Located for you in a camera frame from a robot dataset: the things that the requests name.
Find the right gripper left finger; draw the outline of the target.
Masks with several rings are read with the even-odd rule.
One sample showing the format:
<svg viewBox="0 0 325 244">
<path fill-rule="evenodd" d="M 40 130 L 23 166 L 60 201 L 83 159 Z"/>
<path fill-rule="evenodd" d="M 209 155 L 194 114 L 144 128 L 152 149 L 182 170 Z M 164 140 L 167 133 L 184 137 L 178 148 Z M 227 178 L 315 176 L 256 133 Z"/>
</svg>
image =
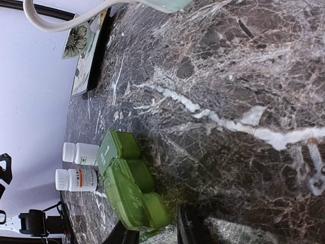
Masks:
<svg viewBox="0 0 325 244">
<path fill-rule="evenodd" d="M 103 244 L 139 244 L 140 232 L 128 230 L 121 221 L 118 221 Z"/>
</svg>

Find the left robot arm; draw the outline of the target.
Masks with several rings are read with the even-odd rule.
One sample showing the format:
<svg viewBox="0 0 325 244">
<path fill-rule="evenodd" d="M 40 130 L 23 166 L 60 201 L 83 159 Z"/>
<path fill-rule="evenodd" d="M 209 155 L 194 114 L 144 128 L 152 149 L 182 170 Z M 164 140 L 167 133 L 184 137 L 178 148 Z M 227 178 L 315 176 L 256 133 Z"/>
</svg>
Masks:
<svg viewBox="0 0 325 244">
<path fill-rule="evenodd" d="M 66 234 L 63 210 L 60 206 L 61 201 L 45 210 L 30 209 L 27 213 L 9 218 L 6 212 L 1 210 L 1 231 L 39 237 L 42 241 L 51 234 Z"/>
</svg>

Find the green weekly pill organizer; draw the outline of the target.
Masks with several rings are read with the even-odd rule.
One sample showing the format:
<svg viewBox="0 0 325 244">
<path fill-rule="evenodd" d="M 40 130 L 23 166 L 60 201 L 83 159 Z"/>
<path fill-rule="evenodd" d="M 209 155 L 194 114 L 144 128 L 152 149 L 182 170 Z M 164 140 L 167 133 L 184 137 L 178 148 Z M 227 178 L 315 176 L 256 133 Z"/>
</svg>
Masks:
<svg viewBox="0 0 325 244">
<path fill-rule="evenodd" d="M 140 233 L 140 242 L 158 235 L 171 224 L 161 196 L 155 192 L 153 175 L 132 133 L 109 130 L 96 159 L 112 209 L 127 230 Z"/>
</svg>

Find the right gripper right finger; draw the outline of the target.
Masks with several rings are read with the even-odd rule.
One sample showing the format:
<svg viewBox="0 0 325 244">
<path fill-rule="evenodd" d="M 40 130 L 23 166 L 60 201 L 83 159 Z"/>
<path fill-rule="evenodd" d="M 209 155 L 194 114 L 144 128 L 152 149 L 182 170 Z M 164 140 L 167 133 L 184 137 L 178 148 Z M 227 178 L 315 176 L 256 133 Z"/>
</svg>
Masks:
<svg viewBox="0 0 325 244">
<path fill-rule="evenodd" d="M 189 204 L 179 206 L 177 243 L 211 243 L 210 234 L 203 218 Z"/>
</svg>

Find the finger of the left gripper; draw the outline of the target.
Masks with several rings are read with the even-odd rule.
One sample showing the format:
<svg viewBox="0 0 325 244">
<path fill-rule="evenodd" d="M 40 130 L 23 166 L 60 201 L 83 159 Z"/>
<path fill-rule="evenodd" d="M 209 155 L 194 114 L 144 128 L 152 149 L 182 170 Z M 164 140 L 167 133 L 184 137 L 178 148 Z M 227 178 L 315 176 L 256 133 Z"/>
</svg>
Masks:
<svg viewBox="0 0 325 244">
<path fill-rule="evenodd" d="M 1 162 L 2 161 L 5 161 L 6 166 L 5 169 L 1 167 L 1 179 L 9 185 L 13 179 L 12 158 L 7 153 L 4 153 L 1 155 Z"/>
</svg>

